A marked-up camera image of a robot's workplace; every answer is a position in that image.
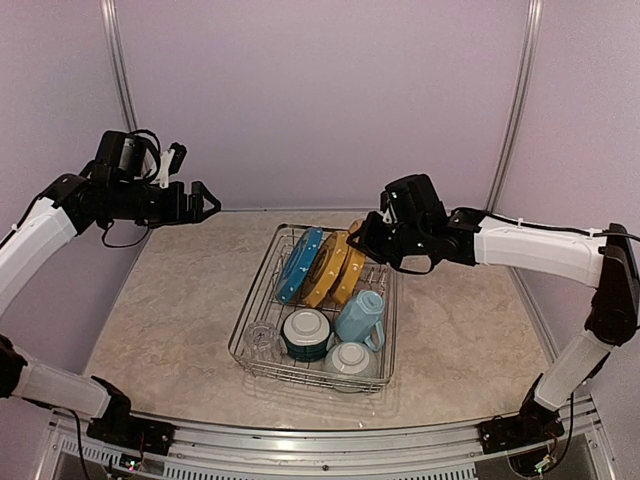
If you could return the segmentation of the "yellow speckled plate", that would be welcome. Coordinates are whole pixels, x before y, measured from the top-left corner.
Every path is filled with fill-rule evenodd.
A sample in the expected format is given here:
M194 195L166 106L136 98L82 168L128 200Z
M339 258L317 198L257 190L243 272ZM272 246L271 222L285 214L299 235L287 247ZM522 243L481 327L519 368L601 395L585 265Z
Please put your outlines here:
M317 307L336 282L348 253L348 232L332 232L321 244L303 282L301 300L308 308Z
M336 304L346 304L352 296L360 279L361 272L366 262L366 255L359 250L347 246L346 259L331 290L331 299Z

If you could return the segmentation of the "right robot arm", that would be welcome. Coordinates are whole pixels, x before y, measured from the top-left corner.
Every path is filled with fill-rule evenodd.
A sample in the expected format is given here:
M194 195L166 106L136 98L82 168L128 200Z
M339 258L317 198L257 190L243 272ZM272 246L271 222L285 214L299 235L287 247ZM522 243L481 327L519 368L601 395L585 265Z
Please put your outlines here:
M639 271L624 226L581 229L530 223L486 210L446 210L430 177L409 175L384 187L380 208L349 235L349 246L404 272L408 257L499 266L562 278L593 292L582 330L540 374L517 413L479 424L487 453L563 435L559 410L592 379L613 350L639 329Z

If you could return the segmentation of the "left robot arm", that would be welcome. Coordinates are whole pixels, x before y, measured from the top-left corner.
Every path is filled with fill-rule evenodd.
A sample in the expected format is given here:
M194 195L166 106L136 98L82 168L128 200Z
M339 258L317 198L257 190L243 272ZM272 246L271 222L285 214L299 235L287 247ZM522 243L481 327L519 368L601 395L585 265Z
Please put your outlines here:
M221 202L203 182L172 180L185 157L179 143L161 151L149 130L106 131L94 159L36 195L2 240L1 307L7 309L55 253L92 225L108 231L122 220L151 231L199 224L219 213ZM130 401L117 388L37 360L8 337L1 339L1 395L99 419L121 445L140 434Z

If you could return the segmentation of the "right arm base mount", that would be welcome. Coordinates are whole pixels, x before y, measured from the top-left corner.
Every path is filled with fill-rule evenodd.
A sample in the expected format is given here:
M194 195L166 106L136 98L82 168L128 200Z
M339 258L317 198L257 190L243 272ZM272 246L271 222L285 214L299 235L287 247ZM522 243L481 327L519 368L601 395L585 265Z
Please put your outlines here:
M479 423L477 431L484 454L534 445L565 433L559 414L547 410L494 417Z

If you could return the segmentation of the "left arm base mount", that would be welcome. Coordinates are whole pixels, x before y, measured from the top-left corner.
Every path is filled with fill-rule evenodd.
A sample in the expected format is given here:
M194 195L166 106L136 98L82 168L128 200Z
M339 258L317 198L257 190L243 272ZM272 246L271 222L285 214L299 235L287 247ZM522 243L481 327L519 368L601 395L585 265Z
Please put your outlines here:
M91 419L87 428L89 438L162 456L168 455L174 433L171 423L132 415L127 398L111 399L104 414Z

